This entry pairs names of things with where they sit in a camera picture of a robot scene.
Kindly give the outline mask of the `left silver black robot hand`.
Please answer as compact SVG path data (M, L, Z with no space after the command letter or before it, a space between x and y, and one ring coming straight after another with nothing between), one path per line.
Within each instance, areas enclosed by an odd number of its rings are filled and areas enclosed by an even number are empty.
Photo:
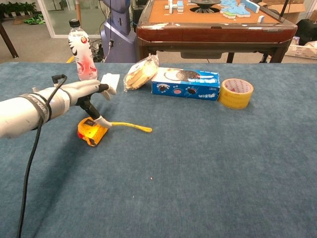
M94 93L101 93L107 99L111 99L111 95L116 95L116 89L109 84L100 83L98 80L85 80L66 84L61 87L70 98L70 106L79 106L91 119L105 128L111 128L112 123L107 121L99 111L90 102Z

